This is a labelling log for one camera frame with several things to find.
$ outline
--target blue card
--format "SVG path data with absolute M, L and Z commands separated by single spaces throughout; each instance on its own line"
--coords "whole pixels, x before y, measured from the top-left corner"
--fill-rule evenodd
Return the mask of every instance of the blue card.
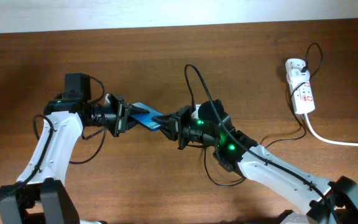
M 148 106 L 146 106 L 140 102 L 134 103 L 132 105 L 137 106 L 139 108 L 146 109 L 150 112 L 148 114 L 131 115 L 131 117 L 134 118 L 139 124 L 141 124 L 143 127 L 147 128 L 150 131 L 157 131 L 161 128 L 161 125 L 159 125 L 155 121 L 152 121 L 152 118 L 154 116 L 160 116 L 160 115 L 162 115 L 162 113 L 155 111 L 152 108 L 149 108 Z

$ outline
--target wooden table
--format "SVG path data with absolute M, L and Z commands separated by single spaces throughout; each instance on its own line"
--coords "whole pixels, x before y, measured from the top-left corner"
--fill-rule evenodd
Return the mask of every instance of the wooden table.
M 313 41 L 324 51 L 324 65 L 311 82 L 313 127 L 326 138 L 358 142 L 358 19 L 0 34 L 0 186 L 14 183 L 27 165 L 37 144 L 32 117 L 63 91 L 66 73 L 93 75 L 108 93 L 171 113 L 190 104 L 183 67 L 193 63 L 237 129 L 264 145 L 299 136 L 287 105 L 284 63 L 304 58 Z M 312 50 L 311 70 L 318 59 Z M 196 102 L 206 101 L 194 72 L 190 82 Z M 95 83 L 92 91 L 95 97 L 101 93 Z M 88 158 L 100 139 L 78 141 L 72 159 Z M 230 189 L 213 185 L 201 150 L 179 151 L 177 144 L 140 126 L 119 138 L 108 135 L 95 159 L 68 168 L 66 188 L 80 217 L 217 223 L 297 210 L 250 180 Z M 307 172 L 332 180 L 345 175 L 358 183 L 358 147 L 326 144 L 308 134 L 270 150 Z M 211 175 L 222 183 L 237 179 L 211 153 Z

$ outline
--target green led light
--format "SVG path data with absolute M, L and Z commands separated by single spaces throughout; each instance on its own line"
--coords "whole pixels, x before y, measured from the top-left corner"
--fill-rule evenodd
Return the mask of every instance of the green led light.
M 224 144 L 224 142 L 226 141 L 226 135 L 223 132 L 221 132 L 220 135 L 221 135 L 221 140 L 219 141 L 219 143 Z

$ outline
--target power strip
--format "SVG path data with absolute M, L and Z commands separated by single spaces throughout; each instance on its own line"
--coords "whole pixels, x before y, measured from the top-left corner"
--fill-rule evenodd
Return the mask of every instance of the power strip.
M 290 92 L 304 83 L 293 93 L 292 105 L 296 114 L 305 114 L 314 111 L 314 99 L 310 87 L 310 72 L 309 70 L 301 72 L 306 65 L 302 59 L 291 58 L 285 62 L 287 70 L 287 82 L 290 84 Z
M 308 113 L 314 111 L 314 109 L 316 108 L 314 106 L 314 99 L 311 93 L 311 87 L 309 82 L 310 72 L 308 70 L 302 72 L 305 65 L 306 63 L 304 60 L 297 58 L 291 58 L 288 59 L 287 62 L 285 62 L 285 68 L 287 70 L 287 81 L 290 85 L 290 92 L 291 94 L 293 93 L 291 100 L 294 112 L 296 114 L 303 115 L 302 118 L 307 124 L 312 135 L 314 135 L 316 138 L 331 144 L 338 144 L 342 146 L 358 146 L 358 143 L 340 142 L 325 139 L 319 136 L 311 127 Z

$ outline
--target black cable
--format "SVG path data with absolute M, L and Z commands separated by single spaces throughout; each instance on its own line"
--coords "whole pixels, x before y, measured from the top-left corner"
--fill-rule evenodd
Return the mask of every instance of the black cable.
M 197 145 L 186 145 L 188 147 L 195 147 L 195 148 L 199 148 L 199 149 L 203 149 L 204 150 L 204 168 L 205 168 L 205 172 L 206 172 L 206 175 L 208 176 L 208 178 L 210 179 L 210 181 L 217 185 L 218 187 L 234 187 L 234 186 L 237 186 L 241 183 L 243 183 L 243 181 L 246 180 L 246 178 L 243 178 L 242 180 L 238 181 L 237 183 L 234 183 L 234 184 L 229 184 L 229 185 L 224 185 L 224 184 L 219 184 L 217 182 L 215 182 L 212 177 L 210 176 L 209 172 L 208 172 L 208 168 L 206 167 L 206 146 L 197 146 Z
M 306 128 L 305 128 L 305 125 L 302 124 L 302 122 L 299 120 L 299 118 L 296 116 L 295 114 L 295 111 L 293 110 L 293 105 L 292 105 L 292 96 L 294 94 L 294 92 L 299 89 L 299 87 L 301 87 L 304 83 L 302 83 L 301 85 L 298 85 L 293 91 L 292 91 L 292 94 L 291 94 L 291 97 L 290 97 L 290 110 L 291 110 L 291 113 L 293 115 L 293 117 L 296 119 L 296 121 L 298 122 L 298 124 L 303 128 L 303 134 L 297 138 L 291 138 L 291 139 L 278 139 L 278 140 L 275 140 L 275 141 L 272 141 L 271 143 L 269 143 L 267 146 L 265 146 L 265 148 L 267 149 L 269 146 L 271 146 L 272 144 L 276 143 L 276 142 L 280 142 L 280 141 L 296 141 L 296 140 L 299 140 L 303 137 L 306 136 Z
M 107 133 L 107 128 L 102 128 L 101 130 L 104 130 L 104 133 L 103 133 L 103 137 L 102 137 L 102 140 L 100 142 L 100 145 L 98 147 L 98 150 L 96 150 L 96 152 L 89 159 L 86 159 L 86 160 L 80 161 L 80 162 L 70 161 L 69 162 L 70 164 L 75 164 L 75 165 L 84 164 L 84 163 L 87 163 L 87 162 L 91 161 L 96 155 L 98 155 L 100 149 L 103 146 L 104 138 L 106 137 L 106 133 Z
M 98 106 L 100 108 L 100 112 L 101 112 L 101 116 L 102 116 L 102 124 L 104 126 L 104 124 L 106 123 L 106 117 L 104 116 L 103 109 L 102 109 L 102 106 L 100 105 L 100 103 L 98 103 Z M 84 161 L 80 161 L 80 162 L 69 161 L 69 163 L 70 164 L 75 164 L 75 165 L 84 164 L 84 163 L 87 163 L 87 162 L 91 161 L 96 155 L 98 155 L 100 149 L 103 146 L 104 138 L 106 137 L 107 130 L 108 130 L 107 127 L 103 127 L 99 131 L 96 131 L 95 133 L 89 135 L 88 137 L 84 136 L 84 130 L 82 130 L 81 137 L 84 140 L 89 140 L 89 139 L 95 137 L 96 135 L 98 135 L 99 133 L 101 133 L 102 131 L 104 131 L 102 140 L 100 142 L 100 145 L 99 145 L 98 149 L 96 150 L 96 152 L 90 158 L 88 158 L 88 159 L 86 159 Z
M 320 70 L 321 66 L 323 65 L 323 59 L 324 59 L 324 55 L 323 55 L 323 51 L 321 50 L 321 47 L 318 43 L 313 42 L 312 44 L 309 45 L 308 50 L 306 51 L 306 65 L 302 68 L 301 72 L 306 72 L 309 69 L 309 50 L 312 46 L 317 46 L 319 52 L 320 52 L 320 63 L 318 65 L 318 68 L 310 75 L 309 80 L 318 72 L 318 70 Z M 296 116 L 294 109 L 293 109 L 293 104 L 292 104 L 292 97 L 293 94 L 297 91 L 297 89 L 299 89 L 303 84 L 305 84 L 306 82 L 303 82 L 301 84 L 299 84 L 291 93 L 290 95 L 290 110 L 292 115 L 294 116 L 294 118 L 296 119 L 296 121 L 298 122 L 298 124 L 303 128 L 303 134 L 300 137 L 297 138 L 291 138 L 291 139 L 278 139 L 275 141 L 272 141 L 271 143 L 269 143 L 267 146 L 265 146 L 265 148 L 267 149 L 269 146 L 271 146 L 272 144 L 275 144 L 276 142 L 280 142 L 280 141 L 296 141 L 299 140 L 303 137 L 306 136 L 307 132 L 306 132 L 306 128 L 305 125 L 302 124 L 302 122 L 298 119 L 298 117 Z
M 204 147 L 204 168 L 205 168 L 205 172 L 206 172 L 206 175 L 208 176 L 208 178 L 210 179 L 210 181 L 212 183 L 214 183 L 215 185 L 217 185 L 218 187 L 234 187 L 234 186 L 237 186 L 241 183 L 243 183 L 243 181 L 246 180 L 246 178 L 243 178 L 242 180 L 238 181 L 237 183 L 235 184 L 229 184 L 229 185 L 224 185 L 224 184 L 219 184 L 219 183 L 216 183 L 212 177 L 210 176 L 209 172 L 208 172 L 208 168 L 206 167 L 206 147 Z
M 272 165 L 272 166 L 274 166 L 274 167 L 276 167 L 276 168 L 278 168 L 278 169 L 281 169 L 282 171 L 284 171 L 284 172 L 286 172 L 286 173 L 288 173 L 288 174 L 290 174 L 290 175 L 296 177 L 297 179 L 299 179 L 300 181 L 302 181 L 304 184 L 306 184 L 307 186 L 309 186 L 310 189 L 314 190 L 314 191 L 323 199 L 325 205 L 326 205 L 327 208 L 331 211 L 331 214 L 332 214 L 332 216 L 334 217 L 336 223 L 341 223 L 341 222 L 339 221 L 339 219 L 338 219 L 338 217 L 337 217 L 335 211 L 334 211 L 334 208 L 330 205 L 330 203 L 328 202 L 327 198 L 324 196 L 323 193 L 321 193 L 321 191 L 320 191 L 319 189 L 317 189 L 316 186 L 314 186 L 314 184 L 313 184 L 312 182 L 309 182 L 309 181 L 307 181 L 306 179 L 304 179 L 303 177 L 301 177 L 300 175 L 294 173 L 293 171 L 291 171 L 291 170 L 289 170 L 289 169 L 287 169 L 287 168 L 285 168 L 285 167 L 282 167 L 282 166 L 280 166 L 280 165 L 274 163 L 273 161 L 268 160 L 268 159 L 266 159 L 266 158 L 263 158 L 262 156 L 260 156 L 260 155 L 258 155 L 258 154 L 256 154 L 256 153 L 254 153 L 253 151 L 251 151 L 250 149 L 248 149 L 248 148 L 246 148 L 244 145 L 242 145 L 242 144 L 230 133 L 230 131 L 227 130 L 227 128 L 225 127 L 225 125 L 224 125 L 224 123 L 223 123 L 223 121 L 222 121 L 222 119 L 221 119 L 220 116 L 219 116 L 218 111 L 216 110 L 216 108 L 215 108 L 215 106 L 214 106 L 214 103 L 213 103 L 213 100 L 212 100 L 212 96 L 211 96 L 211 94 L 209 93 L 208 87 L 206 86 L 205 81 L 204 81 L 204 78 L 203 78 L 203 76 L 201 75 L 200 71 L 199 71 L 194 65 L 192 65 L 192 64 L 186 65 L 186 68 L 187 68 L 188 66 L 192 67 L 192 68 L 196 71 L 196 73 L 197 73 L 197 75 L 198 75 L 198 78 L 200 79 L 201 84 L 203 84 L 205 93 L 206 93 L 206 95 L 207 95 L 207 97 L 208 97 L 209 102 L 211 103 L 211 106 L 212 106 L 212 109 L 213 109 L 213 111 L 214 111 L 214 113 L 215 113 L 216 118 L 218 119 L 219 123 L 221 124 L 221 127 L 222 127 L 223 131 L 232 139 L 232 141 L 235 142 L 236 145 L 240 146 L 243 150 L 245 150 L 245 152 L 248 152 L 249 154 L 251 154 L 251 155 L 253 155 L 254 157 L 256 157 L 257 159 L 261 160 L 261 161 L 264 162 L 265 164 L 270 164 L 270 165 Z
M 194 101 L 193 91 L 191 90 L 191 87 L 190 87 L 189 78 L 187 77 L 187 67 L 188 66 L 191 66 L 191 65 L 185 66 L 185 78 L 186 78 L 187 87 L 189 88 L 189 92 L 191 95 L 191 112 L 194 112 L 196 110 L 196 103 Z
M 44 148 L 42 149 L 42 153 L 41 153 L 41 156 L 40 156 L 40 159 L 38 160 L 37 164 L 34 166 L 34 170 L 31 172 L 30 176 L 28 178 L 26 178 L 26 180 L 24 180 L 23 182 L 16 182 L 15 185 L 16 188 L 11 190 L 10 192 L 0 196 L 0 202 L 3 201 L 5 198 L 7 198 L 8 196 L 16 193 L 16 191 L 22 189 L 25 187 L 26 184 L 28 184 L 30 182 L 30 180 L 37 174 L 37 172 L 39 171 L 40 169 L 40 166 L 41 166 L 41 163 L 45 157 L 45 154 L 47 152 L 47 149 L 48 149 L 48 146 L 49 146 L 49 143 L 50 143 L 50 140 L 52 139 L 52 135 L 53 135 L 53 132 L 55 131 L 54 128 L 53 128 L 53 124 L 52 122 L 49 120 L 49 118 L 47 118 L 46 116 L 44 115 L 41 115 L 41 114 L 37 114 L 34 116 L 33 118 L 33 127 L 35 127 L 35 135 L 37 136 L 37 139 L 39 139 L 39 135 L 38 135 L 38 132 L 37 132 L 37 127 L 36 127 L 36 120 L 37 118 L 43 118 L 45 119 L 50 128 L 49 128 L 49 135 L 48 135 L 48 138 L 47 138 L 47 141 L 45 142 L 45 145 L 44 145 Z
M 92 76 L 89 76 L 89 77 L 90 77 L 90 79 L 93 79 L 93 80 L 95 80 L 97 83 L 99 83 L 100 87 L 101 87 L 102 90 L 103 90 L 102 95 L 101 95 L 99 98 L 97 98 L 97 99 L 95 99 L 95 100 L 89 102 L 90 104 L 95 104 L 95 103 L 97 103 L 97 102 L 99 102 L 99 101 L 101 101 L 101 100 L 103 99 L 105 89 L 104 89 L 103 83 L 102 83 L 100 80 L 98 80 L 97 78 L 92 77 Z

